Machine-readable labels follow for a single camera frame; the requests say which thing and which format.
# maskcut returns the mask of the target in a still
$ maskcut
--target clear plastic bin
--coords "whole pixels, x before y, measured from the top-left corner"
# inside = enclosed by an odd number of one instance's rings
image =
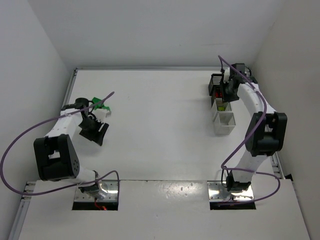
[[[216,98],[213,102],[212,108],[212,120],[215,121],[219,112],[231,112],[230,102],[223,102],[222,98]]]
[[[229,135],[236,126],[233,112],[218,111],[213,121],[214,133],[216,135]]]

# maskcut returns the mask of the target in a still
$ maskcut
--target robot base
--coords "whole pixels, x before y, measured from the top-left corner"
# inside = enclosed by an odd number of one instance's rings
[[[221,184],[221,181],[208,181],[208,193],[211,210],[255,210],[254,202],[238,205],[223,205],[223,203],[248,202],[254,200],[254,193],[250,185],[247,190],[227,191],[227,188]]]
[[[118,181],[102,180],[104,185],[107,185],[107,194],[104,199],[97,199],[98,206],[104,206],[106,210],[118,210]],[[79,188],[75,190],[72,210],[100,210],[95,206],[95,198],[82,193]]]

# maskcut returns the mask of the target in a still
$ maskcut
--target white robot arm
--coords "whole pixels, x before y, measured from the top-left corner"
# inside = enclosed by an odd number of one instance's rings
[[[109,125],[98,120],[89,111],[68,115],[88,106],[89,100],[86,98],[77,98],[74,104],[63,106],[60,115],[66,115],[66,117],[58,119],[52,130],[44,137],[37,138],[33,147],[41,180],[54,182],[67,180],[79,183],[81,191],[99,199],[104,198],[106,194],[103,183],[82,184],[95,181],[99,175],[96,171],[80,165],[72,138],[79,126],[82,128],[81,136],[101,146]]]
[[[242,74],[245,74],[245,64],[235,63],[232,66]],[[232,102],[238,99],[243,101],[251,116],[251,122],[245,135],[247,137],[263,115],[265,107],[262,99],[256,92],[259,91],[258,82],[254,77],[249,77],[251,84],[256,88],[253,90],[249,83],[232,69],[229,72],[217,75],[221,77],[220,83],[215,86],[216,89],[214,90],[212,84],[209,84],[209,92],[212,95],[214,91],[217,91],[217,94],[222,97],[224,102]],[[248,189],[254,173],[262,162],[282,149],[287,120],[285,113],[277,112],[268,102],[266,103],[266,115],[253,135],[245,143],[246,150],[236,166],[236,168],[251,170],[252,172],[241,170],[229,172],[226,178],[228,191],[243,191]]]

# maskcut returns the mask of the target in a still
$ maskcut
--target white table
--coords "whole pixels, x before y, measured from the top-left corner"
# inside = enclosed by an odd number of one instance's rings
[[[256,210],[210,210],[206,181],[220,179],[222,161],[250,122],[242,101],[233,102],[235,129],[229,136],[214,135],[208,93],[212,73],[78,70],[69,103],[115,91],[105,103],[112,114],[103,146],[78,134],[72,141],[84,167],[100,174],[119,172],[119,209],[72,211],[75,189],[32,197],[19,239],[308,239],[289,180],[281,181],[275,196],[256,203]],[[235,166],[243,152],[228,166]],[[273,173],[271,162],[259,171]],[[35,191],[64,184],[38,181]],[[259,198],[277,182],[257,175],[252,187]]]

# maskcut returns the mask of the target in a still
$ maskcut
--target green object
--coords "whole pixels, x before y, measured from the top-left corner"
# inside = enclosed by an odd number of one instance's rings
[[[99,99],[99,98],[97,98],[97,97],[92,98],[93,104],[96,104],[96,103],[98,103],[98,102],[100,102],[100,101],[101,101],[101,99]],[[110,107],[105,106],[103,103],[98,104],[97,106],[94,107],[94,110],[97,110],[97,109],[106,109],[106,110],[108,110],[108,111],[111,112]]]

